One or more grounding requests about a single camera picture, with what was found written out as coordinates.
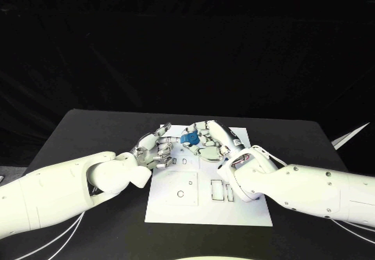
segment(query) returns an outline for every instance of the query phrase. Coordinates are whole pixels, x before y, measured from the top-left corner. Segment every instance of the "black curtain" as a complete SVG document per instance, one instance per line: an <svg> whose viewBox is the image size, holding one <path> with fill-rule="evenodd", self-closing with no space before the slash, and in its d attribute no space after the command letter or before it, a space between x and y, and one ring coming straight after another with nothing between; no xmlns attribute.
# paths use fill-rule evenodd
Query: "black curtain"
<svg viewBox="0 0 375 260"><path fill-rule="evenodd" d="M73 108L313 120L332 139L373 118L371 1L0 7L1 165Z"/></svg>

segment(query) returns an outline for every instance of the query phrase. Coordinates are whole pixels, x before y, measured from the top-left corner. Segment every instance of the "white sheet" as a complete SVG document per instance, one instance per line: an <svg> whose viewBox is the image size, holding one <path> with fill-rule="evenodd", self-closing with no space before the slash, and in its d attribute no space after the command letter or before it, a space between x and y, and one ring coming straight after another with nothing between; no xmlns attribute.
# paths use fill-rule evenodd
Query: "white sheet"
<svg viewBox="0 0 375 260"><path fill-rule="evenodd" d="M179 137L185 128L173 125L164 136ZM245 147L249 147L247 129L231 129ZM273 226L264 196L245 203L232 193L231 201L229 184L222 181L223 200L212 200L211 183L212 180L221 180L216 169L222 162L203 161L182 144L174 144L172 157L176 158L176 164L153 172L144 222Z"/></svg>

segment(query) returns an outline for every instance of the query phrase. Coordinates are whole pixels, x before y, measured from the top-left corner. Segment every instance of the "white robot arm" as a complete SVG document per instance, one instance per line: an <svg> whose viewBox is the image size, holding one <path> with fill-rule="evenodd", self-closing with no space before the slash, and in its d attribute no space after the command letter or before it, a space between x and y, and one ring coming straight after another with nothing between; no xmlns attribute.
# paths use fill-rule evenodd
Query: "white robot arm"
<svg viewBox="0 0 375 260"><path fill-rule="evenodd" d="M150 169L172 163L179 138L161 137L170 126L146 134L128 153L102 152L50 165L0 187L0 239L65 221L117 196L130 182L143 188Z"/></svg>
<svg viewBox="0 0 375 260"><path fill-rule="evenodd" d="M229 128L216 121L192 124L183 134L193 131L200 141L209 139L211 146L199 148L187 142L183 145L206 161L228 158L218 174L244 201L251 202L265 194L290 210L375 226L373 177L286 165L280 160L284 167L277 169L267 151L258 146L245 148Z"/></svg>

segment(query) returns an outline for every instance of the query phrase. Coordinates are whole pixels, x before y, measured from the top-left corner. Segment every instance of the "black background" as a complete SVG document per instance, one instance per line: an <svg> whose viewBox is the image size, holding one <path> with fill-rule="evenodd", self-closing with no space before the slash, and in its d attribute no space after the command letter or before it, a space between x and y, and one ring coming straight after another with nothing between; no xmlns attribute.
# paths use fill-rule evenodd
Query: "black background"
<svg viewBox="0 0 375 260"><path fill-rule="evenodd" d="M313 120L332 140L373 118L373 1L0 7L1 165L29 165L72 108Z"/></svg>
<svg viewBox="0 0 375 260"><path fill-rule="evenodd" d="M102 151L128 151L134 145L134 136L140 132L154 131L160 123L170 121L187 125L205 119L205 116L73 110L52 133L27 172ZM251 143L271 151L288 164L346 171L314 122L212 119L228 126L245 127ZM373 259L371 243L349 234L329 219L284 209L268 197L273 228L146 223L150 182L144 188L130 184L114 199L86 211L72 240L56 259L173 260L206 255L273 260ZM72 222L73 219L1 239L0 259L14 259L39 248ZM373 238L372 232L359 230L358 233ZM63 242L65 238L30 259L48 259Z"/></svg>

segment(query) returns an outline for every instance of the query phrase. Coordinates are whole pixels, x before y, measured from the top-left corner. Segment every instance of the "white paper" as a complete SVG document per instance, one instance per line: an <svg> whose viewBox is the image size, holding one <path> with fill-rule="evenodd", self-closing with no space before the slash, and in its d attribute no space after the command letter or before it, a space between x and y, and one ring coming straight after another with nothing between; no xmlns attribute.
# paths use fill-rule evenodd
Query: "white paper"
<svg viewBox="0 0 375 260"><path fill-rule="evenodd" d="M185 128L173 125L164 136L179 137ZM231 130L249 147L247 129L231 127ZM144 222L273 226L264 196L245 203L216 174L222 162L203 161L182 144L173 147L174 164L153 171ZM222 180L223 200L212 200L212 180Z"/></svg>

